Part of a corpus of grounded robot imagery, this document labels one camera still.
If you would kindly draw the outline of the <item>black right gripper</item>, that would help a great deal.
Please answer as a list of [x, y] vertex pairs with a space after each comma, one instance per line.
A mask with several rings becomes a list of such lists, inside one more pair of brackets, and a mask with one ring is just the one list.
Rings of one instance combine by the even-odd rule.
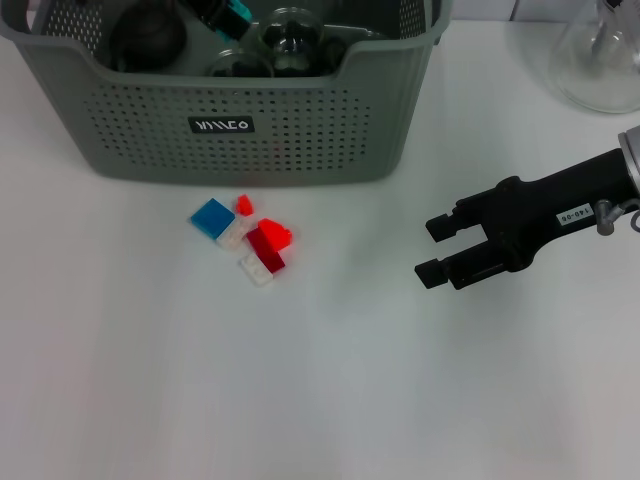
[[633, 197], [634, 182], [619, 148], [539, 180], [509, 177], [425, 224], [436, 243], [475, 226], [482, 227], [485, 242], [421, 263], [414, 271], [427, 289], [450, 283], [461, 290], [503, 272], [524, 270], [546, 244], [595, 224], [593, 215], [561, 221], [560, 214], [594, 207], [600, 200], [619, 203]]

